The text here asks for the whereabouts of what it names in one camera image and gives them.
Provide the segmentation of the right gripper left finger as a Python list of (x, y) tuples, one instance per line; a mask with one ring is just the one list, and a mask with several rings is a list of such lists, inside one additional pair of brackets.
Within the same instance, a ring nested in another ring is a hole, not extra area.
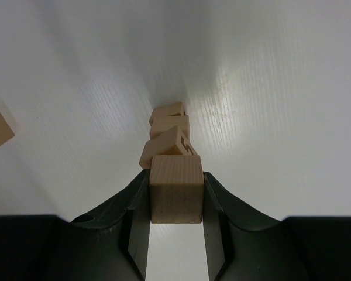
[(0, 280), (144, 280), (149, 175), (67, 222), (55, 215), (0, 216)]

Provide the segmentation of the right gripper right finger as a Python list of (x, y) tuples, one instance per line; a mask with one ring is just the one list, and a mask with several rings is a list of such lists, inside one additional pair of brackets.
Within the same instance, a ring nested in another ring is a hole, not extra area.
[(351, 280), (351, 217), (269, 217), (204, 174), (210, 280)]

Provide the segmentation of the wooden cube five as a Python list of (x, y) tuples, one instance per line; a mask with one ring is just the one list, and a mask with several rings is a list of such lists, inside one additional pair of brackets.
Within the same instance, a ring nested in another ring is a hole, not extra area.
[(149, 180), (151, 221), (154, 224), (200, 224), (204, 203), (201, 158), (156, 155)]

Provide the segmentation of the wooden cube three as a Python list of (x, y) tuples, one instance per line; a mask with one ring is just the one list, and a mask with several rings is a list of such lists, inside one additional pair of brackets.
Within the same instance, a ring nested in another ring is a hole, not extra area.
[(144, 145), (139, 165), (149, 169), (155, 155), (197, 155), (192, 144), (179, 126), (161, 133), (159, 136), (147, 141)]

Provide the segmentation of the wooden cube four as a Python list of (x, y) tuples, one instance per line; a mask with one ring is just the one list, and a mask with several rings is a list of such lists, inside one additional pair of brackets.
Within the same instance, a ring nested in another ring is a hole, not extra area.
[(153, 139), (163, 132), (178, 126), (183, 134), (189, 139), (190, 138), (190, 119), (188, 115), (179, 116), (164, 116), (157, 117), (154, 119), (150, 128), (150, 139)]

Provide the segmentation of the wooden cube one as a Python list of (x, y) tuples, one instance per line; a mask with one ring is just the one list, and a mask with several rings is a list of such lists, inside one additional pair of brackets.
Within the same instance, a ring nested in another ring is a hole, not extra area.
[(165, 116), (182, 116), (185, 115), (184, 105), (182, 102), (174, 102), (169, 105), (156, 107), (149, 119), (149, 124), (153, 125), (155, 118), (161, 118)]

